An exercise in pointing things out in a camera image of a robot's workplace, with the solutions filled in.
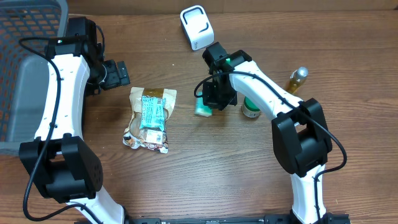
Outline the green lid white jar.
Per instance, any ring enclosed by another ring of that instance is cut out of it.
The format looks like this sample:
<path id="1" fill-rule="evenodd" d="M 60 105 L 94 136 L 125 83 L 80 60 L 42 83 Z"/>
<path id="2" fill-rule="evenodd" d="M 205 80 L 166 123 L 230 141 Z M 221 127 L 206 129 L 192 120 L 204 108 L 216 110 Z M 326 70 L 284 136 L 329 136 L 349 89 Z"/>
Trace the green lid white jar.
<path id="1" fill-rule="evenodd" d="M 241 109 L 243 114 L 248 118 L 257 118 L 261 114 L 261 110 L 246 96 L 244 97 Z"/>

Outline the teal snack packet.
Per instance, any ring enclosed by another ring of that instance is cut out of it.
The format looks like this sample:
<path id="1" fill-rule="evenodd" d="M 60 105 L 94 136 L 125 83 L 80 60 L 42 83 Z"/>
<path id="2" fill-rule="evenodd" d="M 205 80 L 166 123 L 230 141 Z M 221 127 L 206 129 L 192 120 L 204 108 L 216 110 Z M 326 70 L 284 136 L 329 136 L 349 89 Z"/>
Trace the teal snack packet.
<path id="1" fill-rule="evenodd" d="M 165 129 L 165 99 L 153 96 L 142 97 L 142 115 L 140 128 Z"/>

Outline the brown snack packet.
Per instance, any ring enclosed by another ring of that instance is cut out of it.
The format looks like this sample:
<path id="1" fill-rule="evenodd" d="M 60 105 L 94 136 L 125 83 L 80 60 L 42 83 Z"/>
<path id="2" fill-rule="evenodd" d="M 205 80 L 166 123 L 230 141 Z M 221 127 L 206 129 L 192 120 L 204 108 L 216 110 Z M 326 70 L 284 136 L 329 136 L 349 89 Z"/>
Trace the brown snack packet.
<path id="1" fill-rule="evenodd" d="M 131 88 L 129 100 L 131 103 L 132 117 L 128 124 L 128 127 L 124 131 L 124 134 L 130 132 L 132 135 L 138 136 L 139 131 L 142 130 L 140 128 L 140 124 L 141 124 L 141 115 L 142 115 L 143 96 L 153 96 L 165 99 L 165 106 L 164 106 L 165 129 L 163 132 L 167 134 L 166 122 L 171 117 L 171 114 L 174 110 L 177 91 L 165 88 L 141 88 L 141 87 Z M 152 129 L 155 131 L 160 131 L 159 129 L 155 128 L 144 128 L 144 129 Z"/>

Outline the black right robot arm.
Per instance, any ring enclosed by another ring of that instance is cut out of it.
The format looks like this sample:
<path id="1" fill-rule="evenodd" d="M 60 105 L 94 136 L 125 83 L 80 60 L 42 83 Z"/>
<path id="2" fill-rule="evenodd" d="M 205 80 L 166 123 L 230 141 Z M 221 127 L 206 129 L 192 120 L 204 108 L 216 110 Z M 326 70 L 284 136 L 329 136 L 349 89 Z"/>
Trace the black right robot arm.
<path id="1" fill-rule="evenodd" d="M 327 223 L 322 178 L 331 137 L 321 105 L 294 96 L 268 78 L 244 51 L 228 54 L 220 43 L 202 55 L 210 77 L 203 82 L 204 105 L 224 110 L 236 105 L 242 93 L 271 121 L 275 157 L 291 175 L 294 203 L 292 219 L 298 223 Z"/>

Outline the green white Kleenex tissue pack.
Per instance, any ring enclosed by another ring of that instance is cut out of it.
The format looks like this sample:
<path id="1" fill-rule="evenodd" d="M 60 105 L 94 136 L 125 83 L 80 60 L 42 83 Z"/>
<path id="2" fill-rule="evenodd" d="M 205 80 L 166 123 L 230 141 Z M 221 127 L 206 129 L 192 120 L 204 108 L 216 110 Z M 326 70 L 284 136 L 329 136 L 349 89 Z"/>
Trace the green white Kleenex tissue pack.
<path id="1" fill-rule="evenodd" d="M 203 98 L 197 98 L 195 104 L 195 115 L 210 117 L 212 114 L 212 109 L 203 104 Z"/>

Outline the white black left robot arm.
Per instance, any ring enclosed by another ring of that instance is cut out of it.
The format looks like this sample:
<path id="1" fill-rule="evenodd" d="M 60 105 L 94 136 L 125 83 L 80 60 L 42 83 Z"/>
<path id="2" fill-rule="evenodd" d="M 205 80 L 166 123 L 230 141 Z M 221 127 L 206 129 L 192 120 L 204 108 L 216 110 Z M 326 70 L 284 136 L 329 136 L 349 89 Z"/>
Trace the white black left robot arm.
<path id="1" fill-rule="evenodd" d="M 33 140 L 19 147 L 27 188 L 75 208 L 90 223 L 129 223 L 126 209 L 103 186 L 100 159 L 83 140 L 85 97 L 128 85 L 124 62 L 106 60 L 103 31 L 85 17 L 69 19 L 63 37 L 47 39 L 44 112 Z"/>

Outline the yellow oil bottle silver cap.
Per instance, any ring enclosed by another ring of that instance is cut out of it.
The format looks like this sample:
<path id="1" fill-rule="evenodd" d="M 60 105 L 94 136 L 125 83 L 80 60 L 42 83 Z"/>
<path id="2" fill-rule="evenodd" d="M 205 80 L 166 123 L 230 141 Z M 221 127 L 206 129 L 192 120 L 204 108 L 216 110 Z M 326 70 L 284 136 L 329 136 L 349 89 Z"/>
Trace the yellow oil bottle silver cap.
<path id="1" fill-rule="evenodd" d="M 308 69 L 306 67 L 300 67 L 295 70 L 288 82 L 285 85 L 285 91 L 292 94 L 297 95 L 301 86 L 304 85 L 305 81 L 308 77 Z"/>

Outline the white labelled snack packet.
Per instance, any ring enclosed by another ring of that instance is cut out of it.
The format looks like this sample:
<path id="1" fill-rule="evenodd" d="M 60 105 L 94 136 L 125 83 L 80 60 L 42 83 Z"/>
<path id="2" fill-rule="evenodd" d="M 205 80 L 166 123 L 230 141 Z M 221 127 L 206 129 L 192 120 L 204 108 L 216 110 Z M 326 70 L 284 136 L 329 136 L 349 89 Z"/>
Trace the white labelled snack packet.
<path id="1" fill-rule="evenodd" d="M 125 133 L 123 144 L 132 149 L 146 148 L 162 154 L 169 152 L 166 133 L 152 129 L 142 129 L 138 136 L 134 136 L 130 132 Z"/>

